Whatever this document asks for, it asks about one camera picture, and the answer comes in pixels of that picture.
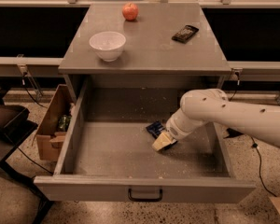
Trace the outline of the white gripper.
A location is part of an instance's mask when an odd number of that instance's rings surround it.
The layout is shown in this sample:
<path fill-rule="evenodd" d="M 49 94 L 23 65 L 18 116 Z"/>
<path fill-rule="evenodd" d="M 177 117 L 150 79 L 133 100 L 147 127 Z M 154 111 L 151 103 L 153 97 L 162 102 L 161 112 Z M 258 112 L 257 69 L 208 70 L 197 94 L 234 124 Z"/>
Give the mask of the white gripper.
<path fill-rule="evenodd" d="M 190 119 L 179 108 L 166 122 L 167 132 L 162 132 L 152 144 L 155 151 L 160 151 L 182 140 L 193 133 L 196 129 L 204 126 L 202 120 Z"/>

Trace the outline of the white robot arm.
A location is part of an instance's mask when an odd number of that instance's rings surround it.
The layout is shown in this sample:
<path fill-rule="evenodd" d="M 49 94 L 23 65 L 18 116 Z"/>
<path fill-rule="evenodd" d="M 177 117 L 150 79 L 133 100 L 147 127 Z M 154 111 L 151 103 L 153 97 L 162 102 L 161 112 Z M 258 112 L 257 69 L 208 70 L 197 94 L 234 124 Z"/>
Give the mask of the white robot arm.
<path fill-rule="evenodd" d="M 220 89 L 192 90 L 180 100 L 152 148 L 159 151 L 208 122 L 218 123 L 280 148 L 280 106 L 255 105 L 228 100 Z"/>

